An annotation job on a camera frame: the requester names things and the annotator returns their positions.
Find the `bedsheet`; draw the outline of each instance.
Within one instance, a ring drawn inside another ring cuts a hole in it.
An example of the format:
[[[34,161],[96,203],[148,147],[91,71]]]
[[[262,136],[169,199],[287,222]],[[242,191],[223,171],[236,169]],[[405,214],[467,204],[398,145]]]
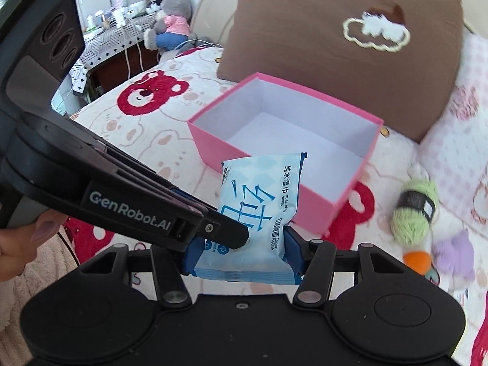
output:
[[[217,206],[220,174],[199,158],[186,121],[234,85],[216,77],[221,52],[213,47],[188,51],[120,85],[72,118],[183,190]],[[357,249],[362,242],[374,243],[401,260],[404,250],[391,235],[389,219],[416,160],[415,143],[392,130],[384,131],[360,181],[325,237],[342,249]],[[131,249],[149,246],[74,218],[69,218],[66,228],[81,261],[114,243],[127,243]],[[434,268],[427,278],[458,298],[467,315],[467,327],[454,353],[455,360],[462,366],[486,366],[488,260],[483,258],[488,254],[486,232],[467,227],[441,205],[421,248],[430,251],[432,242],[452,237],[462,228],[469,230],[475,248],[475,282],[467,287],[460,285],[453,277],[439,275]],[[315,237],[300,227],[295,229],[305,239]],[[216,282],[196,277],[184,280],[193,300],[199,293],[286,293],[291,299],[296,290],[295,286]],[[352,274],[336,274],[331,298],[352,284]],[[134,287],[148,298],[155,298],[150,274],[135,274]]]

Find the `red bear print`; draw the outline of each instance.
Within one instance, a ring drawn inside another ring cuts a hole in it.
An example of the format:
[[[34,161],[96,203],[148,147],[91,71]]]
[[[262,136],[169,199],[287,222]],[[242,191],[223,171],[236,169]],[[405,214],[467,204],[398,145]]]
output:
[[[322,239],[336,245],[337,249],[350,250],[356,236],[356,225],[366,223],[374,215],[374,195],[371,190],[360,181],[354,190],[361,197],[364,212],[358,212],[347,201],[330,225],[328,234],[322,236]]]
[[[75,254],[80,263],[91,259],[108,246],[115,235],[112,231],[104,230],[72,217],[68,217],[63,226],[67,236],[74,244]]]
[[[125,88],[117,98],[119,109],[128,116],[142,116],[163,106],[170,97],[186,92],[190,84],[156,70]]]
[[[488,293],[486,293],[485,320],[473,343],[471,366],[483,366],[486,354],[488,354]]]
[[[211,45],[202,45],[200,47],[195,47],[195,48],[189,49],[188,51],[179,53],[178,55],[176,55],[176,57],[188,56],[188,55],[191,55],[192,53],[195,53],[196,51],[204,50],[205,48],[208,48],[208,47],[211,47]]]

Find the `purple toy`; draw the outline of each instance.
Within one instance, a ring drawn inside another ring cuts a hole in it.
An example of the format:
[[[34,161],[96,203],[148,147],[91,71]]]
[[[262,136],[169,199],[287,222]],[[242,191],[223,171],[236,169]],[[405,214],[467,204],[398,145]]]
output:
[[[439,272],[464,278],[468,282],[474,281],[474,248],[469,241],[468,230],[433,245],[432,255]]]

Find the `pink box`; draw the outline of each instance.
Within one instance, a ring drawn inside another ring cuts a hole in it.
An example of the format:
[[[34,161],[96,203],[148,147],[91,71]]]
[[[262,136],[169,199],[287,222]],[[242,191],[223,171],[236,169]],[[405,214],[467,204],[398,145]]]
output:
[[[323,234],[374,149],[383,121],[318,91],[265,74],[240,82],[188,121],[203,162],[307,152],[293,221]]]

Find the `person's hand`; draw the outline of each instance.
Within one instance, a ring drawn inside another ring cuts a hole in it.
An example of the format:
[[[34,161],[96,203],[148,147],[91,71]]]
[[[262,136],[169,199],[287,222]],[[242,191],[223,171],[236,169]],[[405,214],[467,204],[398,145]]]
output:
[[[48,210],[35,223],[0,230],[0,282],[20,275],[37,257],[37,248],[59,231],[67,216]]]

